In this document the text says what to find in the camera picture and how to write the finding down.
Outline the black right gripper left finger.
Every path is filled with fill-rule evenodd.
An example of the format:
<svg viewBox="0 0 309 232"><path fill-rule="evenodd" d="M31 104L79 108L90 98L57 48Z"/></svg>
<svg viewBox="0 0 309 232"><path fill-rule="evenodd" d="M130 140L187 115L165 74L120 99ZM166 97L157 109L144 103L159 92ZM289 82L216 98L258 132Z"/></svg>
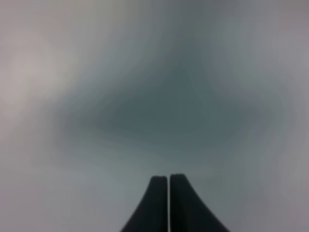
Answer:
<svg viewBox="0 0 309 232"><path fill-rule="evenodd" d="M122 232L167 232L168 227L168 180L153 176Z"/></svg>

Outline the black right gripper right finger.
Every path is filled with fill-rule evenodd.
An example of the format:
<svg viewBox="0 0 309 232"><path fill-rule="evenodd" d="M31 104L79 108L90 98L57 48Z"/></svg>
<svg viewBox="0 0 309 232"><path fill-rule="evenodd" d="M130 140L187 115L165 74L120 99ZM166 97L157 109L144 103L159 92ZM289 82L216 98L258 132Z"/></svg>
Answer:
<svg viewBox="0 0 309 232"><path fill-rule="evenodd" d="M229 232L199 198L185 175L172 174L169 186L172 232Z"/></svg>

